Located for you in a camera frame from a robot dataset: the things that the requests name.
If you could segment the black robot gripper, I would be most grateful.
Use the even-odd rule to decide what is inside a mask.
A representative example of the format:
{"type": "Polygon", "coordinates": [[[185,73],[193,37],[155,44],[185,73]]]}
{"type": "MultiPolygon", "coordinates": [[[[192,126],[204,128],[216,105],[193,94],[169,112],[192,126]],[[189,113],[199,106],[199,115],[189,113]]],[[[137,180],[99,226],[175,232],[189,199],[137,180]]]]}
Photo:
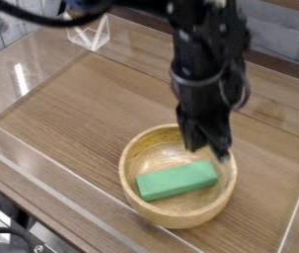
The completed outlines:
{"type": "Polygon", "coordinates": [[[167,17],[173,48],[171,89],[184,148],[195,152],[209,141],[223,160],[232,145],[230,114],[250,98],[247,18],[236,0],[171,0],[167,17]]]}

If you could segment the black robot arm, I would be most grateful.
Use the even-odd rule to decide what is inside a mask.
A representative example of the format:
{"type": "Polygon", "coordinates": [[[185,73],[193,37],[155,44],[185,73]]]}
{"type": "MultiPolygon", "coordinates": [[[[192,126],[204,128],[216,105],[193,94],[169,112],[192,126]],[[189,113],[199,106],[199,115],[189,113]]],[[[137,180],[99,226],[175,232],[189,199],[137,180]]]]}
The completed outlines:
{"type": "Polygon", "coordinates": [[[73,16],[47,17],[0,0],[0,12],[26,22],[71,28],[125,7],[164,18],[172,37],[171,91],[184,147],[209,147],[218,158],[232,146],[231,112],[250,99],[247,17],[236,0],[61,0],[73,16]]]}

